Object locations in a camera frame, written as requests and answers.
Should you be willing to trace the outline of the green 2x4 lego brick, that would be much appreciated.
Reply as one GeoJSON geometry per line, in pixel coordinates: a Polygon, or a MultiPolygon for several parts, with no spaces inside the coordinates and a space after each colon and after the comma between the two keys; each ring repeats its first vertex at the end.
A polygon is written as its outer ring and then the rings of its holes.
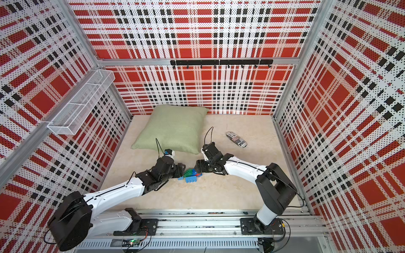
{"type": "Polygon", "coordinates": [[[195,169],[188,169],[185,173],[184,173],[184,177],[193,177],[197,175],[197,171],[195,169]]]}

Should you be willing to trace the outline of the blue 2x4 lego brick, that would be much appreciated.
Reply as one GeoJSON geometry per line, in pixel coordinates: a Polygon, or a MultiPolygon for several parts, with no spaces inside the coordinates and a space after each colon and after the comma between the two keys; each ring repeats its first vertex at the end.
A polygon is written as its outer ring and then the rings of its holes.
{"type": "Polygon", "coordinates": [[[202,173],[199,173],[198,171],[196,171],[195,169],[192,170],[192,176],[194,177],[200,177],[202,175],[202,173]]]}

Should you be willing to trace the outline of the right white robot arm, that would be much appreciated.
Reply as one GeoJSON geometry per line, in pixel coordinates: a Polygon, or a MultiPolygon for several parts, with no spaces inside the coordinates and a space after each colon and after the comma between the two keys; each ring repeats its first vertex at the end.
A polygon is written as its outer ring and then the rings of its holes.
{"type": "Polygon", "coordinates": [[[276,163],[260,166],[243,161],[232,154],[222,154],[214,142],[203,145],[203,159],[196,162],[195,169],[202,173],[236,176],[255,184],[264,202],[254,217],[258,229],[267,228],[282,215],[295,196],[296,186],[276,163]]]}

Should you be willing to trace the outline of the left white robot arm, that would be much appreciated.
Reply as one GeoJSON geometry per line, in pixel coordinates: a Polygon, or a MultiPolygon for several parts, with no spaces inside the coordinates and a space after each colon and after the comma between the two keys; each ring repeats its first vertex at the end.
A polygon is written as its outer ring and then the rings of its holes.
{"type": "Polygon", "coordinates": [[[170,179],[182,177],[185,168],[171,156],[163,156],[151,169],[133,172],[127,181],[116,186],[85,195],[78,191],[69,194],[47,224],[59,251],[69,251],[87,237],[110,232],[118,236],[138,232],[151,235],[151,228],[133,208],[116,213],[106,211],[129,199],[158,191],[170,179]]]}

